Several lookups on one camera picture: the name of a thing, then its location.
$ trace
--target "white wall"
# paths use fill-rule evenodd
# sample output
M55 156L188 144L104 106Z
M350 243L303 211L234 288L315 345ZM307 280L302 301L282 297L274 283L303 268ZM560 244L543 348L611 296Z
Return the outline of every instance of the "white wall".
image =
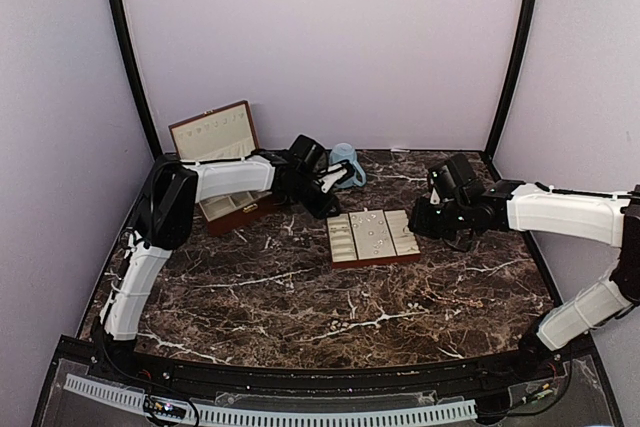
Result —
M264 147L481 149L521 0L125 0L167 126L240 99Z
M640 183L640 0L537 0L520 82L496 163L505 177L558 187ZM616 252L536 236L563 297ZM595 333L626 425L640 425L640 313Z
M31 424L151 157L108 0L0 0L0 424Z

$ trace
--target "light blue cup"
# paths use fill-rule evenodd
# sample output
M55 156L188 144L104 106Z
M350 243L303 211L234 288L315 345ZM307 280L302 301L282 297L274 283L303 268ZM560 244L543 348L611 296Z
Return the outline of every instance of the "light blue cup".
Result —
M356 169L356 173L349 180L345 180L341 184L336 185L337 188L348 189L354 185L362 187L367 183L367 175L358 163L358 154L356 153L356 149L349 144L336 145L331 151L331 154L329 154L329 164L337 164L341 160L348 160L351 165L353 165L354 169Z

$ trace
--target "open jewelry box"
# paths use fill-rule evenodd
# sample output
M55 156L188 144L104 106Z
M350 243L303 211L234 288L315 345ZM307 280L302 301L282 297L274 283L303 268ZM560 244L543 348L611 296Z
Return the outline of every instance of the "open jewelry box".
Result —
M251 109L246 100L210 110L170 125L171 137L184 160L235 159L258 148ZM269 192L240 192L199 203L209 233L219 236L278 209Z

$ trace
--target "black frame post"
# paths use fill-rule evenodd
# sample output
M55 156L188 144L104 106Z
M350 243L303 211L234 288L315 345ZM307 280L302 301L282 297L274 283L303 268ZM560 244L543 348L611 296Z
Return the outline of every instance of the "black frame post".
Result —
M493 119L493 125L491 126L491 133L489 134L487 145L484 148L484 153L489 160L493 160L493 157L496 154L498 144L500 143L500 137L502 137L502 132L504 131L504 126L507 122L509 108L511 107L513 94L518 83L518 76L520 75L520 67L522 66L524 52L527 47L527 39L529 38L529 29L531 28L531 20L533 18L533 9L535 4L536 0L522 0L516 35L513 40L513 49L511 50L511 58L509 59L509 67L507 68L507 75L504 79L504 85L502 86L502 93L500 94L500 101L498 102L496 115Z
M131 37L129 36L129 27L127 25L127 18L124 11L124 3L122 0L109 0L109 5L111 6L113 25L116 29L118 44L120 45L120 53L122 55L124 68L127 72L127 78L129 79L129 86L131 87L131 93L133 94L133 99L136 104L138 117L140 117L140 122L142 123L142 128L144 129L149 149L151 149L151 153L155 159L162 155L162 146L160 145L158 132L153 123L153 118L151 117L147 98L144 95L142 79L140 78L138 64L136 63L136 57L133 51L133 44L131 43Z

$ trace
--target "marble tabletop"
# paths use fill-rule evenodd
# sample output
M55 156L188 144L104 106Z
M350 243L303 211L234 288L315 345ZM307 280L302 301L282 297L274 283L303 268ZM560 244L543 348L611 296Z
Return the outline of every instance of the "marble tabletop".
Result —
M361 151L363 188L344 212L405 209L427 168L451 152ZM488 185L477 154L467 154ZM332 270L326 222L299 205L211 237L198 209L189 241L160 272L136 349L252 367L363 368L471 358L516 348L552 301L516 232L488 232L469 253L419 238L418 262ZM107 298L116 250L81 337Z

